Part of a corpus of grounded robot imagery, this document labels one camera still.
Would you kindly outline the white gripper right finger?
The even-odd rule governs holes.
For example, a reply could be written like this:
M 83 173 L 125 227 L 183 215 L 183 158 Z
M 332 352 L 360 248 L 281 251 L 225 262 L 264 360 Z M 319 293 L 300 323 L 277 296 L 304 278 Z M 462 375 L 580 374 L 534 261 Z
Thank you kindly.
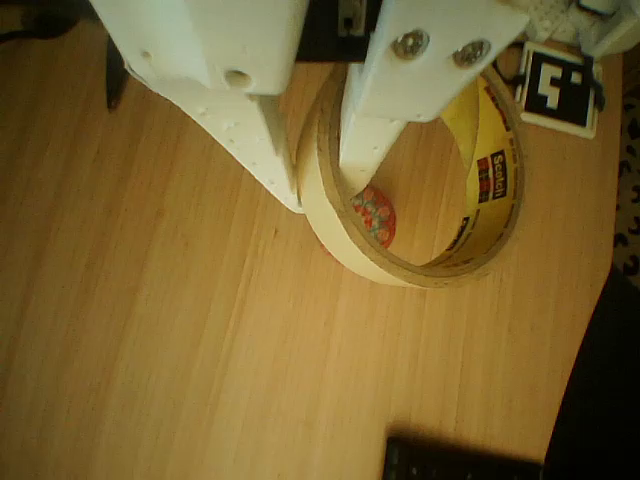
M 429 122 L 521 34 L 514 1 L 385 1 L 342 100 L 339 168 L 355 194 L 409 122 Z

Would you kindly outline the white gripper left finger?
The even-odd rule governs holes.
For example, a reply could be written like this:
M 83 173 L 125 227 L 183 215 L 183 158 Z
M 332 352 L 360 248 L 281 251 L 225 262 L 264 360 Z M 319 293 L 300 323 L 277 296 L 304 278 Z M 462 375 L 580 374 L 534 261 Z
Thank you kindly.
M 279 112 L 305 1 L 93 2 L 126 68 L 190 116 L 280 203 L 299 213 Z

